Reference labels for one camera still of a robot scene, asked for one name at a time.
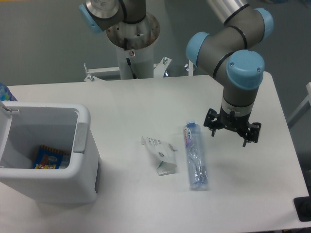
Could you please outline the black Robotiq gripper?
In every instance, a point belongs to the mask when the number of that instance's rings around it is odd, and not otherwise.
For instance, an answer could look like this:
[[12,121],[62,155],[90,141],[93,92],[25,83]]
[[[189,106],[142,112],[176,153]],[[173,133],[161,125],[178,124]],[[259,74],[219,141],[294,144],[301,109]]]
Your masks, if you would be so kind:
[[214,137],[217,130],[226,129],[237,132],[244,139],[243,147],[247,143],[257,143],[261,130],[261,123],[249,123],[250,113],[244,116],[237,116],[237,112],[228,114],[222,107],[220,113],[210,108],[207,112],[203,126],[211,131],[211,136]]

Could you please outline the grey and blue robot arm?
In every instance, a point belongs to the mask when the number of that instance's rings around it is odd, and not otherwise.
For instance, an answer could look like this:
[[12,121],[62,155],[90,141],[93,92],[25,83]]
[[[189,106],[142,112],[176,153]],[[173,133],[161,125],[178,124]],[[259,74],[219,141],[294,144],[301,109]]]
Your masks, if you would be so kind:
[[[212,133],[220,129],[236,132],[245,143],[256,143],[261,124],[249,117],[265,63],[251,47],[274,29],[272,15],[252,8],[245,0],[210,0],[209,5],[224,28],[216,35],[196,33],[186,46],[186,56],[223,86],[219,111],[209,109],[204,126]],[[119,49],[122,79],[154,77],[152,45],[160,32],[158,20],[146,11],[143,0],[87,0],[80,13],[95,33],[106,32]]]

